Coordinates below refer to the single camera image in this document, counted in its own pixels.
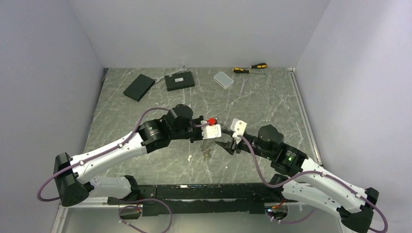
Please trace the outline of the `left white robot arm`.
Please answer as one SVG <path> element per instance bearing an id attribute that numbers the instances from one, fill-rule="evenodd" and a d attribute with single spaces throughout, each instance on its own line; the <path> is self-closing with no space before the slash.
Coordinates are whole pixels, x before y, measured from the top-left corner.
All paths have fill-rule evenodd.
<path id="1" fill-rule="evenodd" d="M 54 175 L 60 203 L 69 207 L 90 197 L 114 197 L 128 204 L 140 198 L 140 190 L 133 176 L 100 177 L 113 165 L 134 157 L 166 148 L 173 140 L 199 140 L 221 137 L 222 129 L 215 118 L 193 118 L 193 110 L 179 104 L 166 109 L 161 118 L 143 121 L 122 138 L 103 147 L 79 155 L 66 152 L 56 156 Z"/>

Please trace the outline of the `large metal keyring with rings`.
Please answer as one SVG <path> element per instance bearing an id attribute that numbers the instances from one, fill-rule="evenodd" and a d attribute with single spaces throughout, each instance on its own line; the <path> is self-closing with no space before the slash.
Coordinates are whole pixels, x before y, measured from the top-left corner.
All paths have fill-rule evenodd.
<path id="1" fill-rule="evenodd" d="M 201 152 L 204 158 L 204 161 L 209 160 L 212 155 L 211 155 L 211 147 L 215 144 L 215 139 L 206 139 L 203 140 L 201 144 Z"/>

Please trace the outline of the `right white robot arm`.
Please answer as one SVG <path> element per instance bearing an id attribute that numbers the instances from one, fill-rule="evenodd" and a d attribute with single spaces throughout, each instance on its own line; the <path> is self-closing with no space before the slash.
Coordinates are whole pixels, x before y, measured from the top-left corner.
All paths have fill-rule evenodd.
<path id="1" fill-rule="evenodd" d="M 249 152 L 258 176 L 268 187 L 273 201 L 295 200 L 335 216 L 348 229 L 357 233 L 372 231 L 379 192 L 361 188 L 336 177 L 299 149 L 284 142 L 284 136 L 273 125 L 260 127 L 256 136 L 224 131 L 228 142 L 216 144 L 229 154 Z"/>

